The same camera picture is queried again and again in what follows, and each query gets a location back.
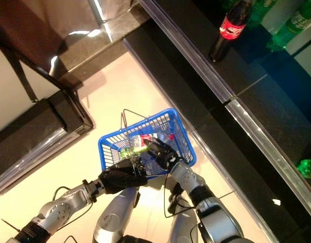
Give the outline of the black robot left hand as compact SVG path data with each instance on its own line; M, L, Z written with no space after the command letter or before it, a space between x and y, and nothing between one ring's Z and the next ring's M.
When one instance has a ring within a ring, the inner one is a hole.
M106 194L148 183L146 170L139 156L126 158L104 170L99 176Z

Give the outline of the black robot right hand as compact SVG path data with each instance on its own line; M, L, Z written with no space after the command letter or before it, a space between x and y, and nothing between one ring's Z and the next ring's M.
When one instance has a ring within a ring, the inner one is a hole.
M147 145L147 153L165 170L171 171L176 163L180 161L186 162L185 158L179 156L170 145L160 139L144 139L143 142Z

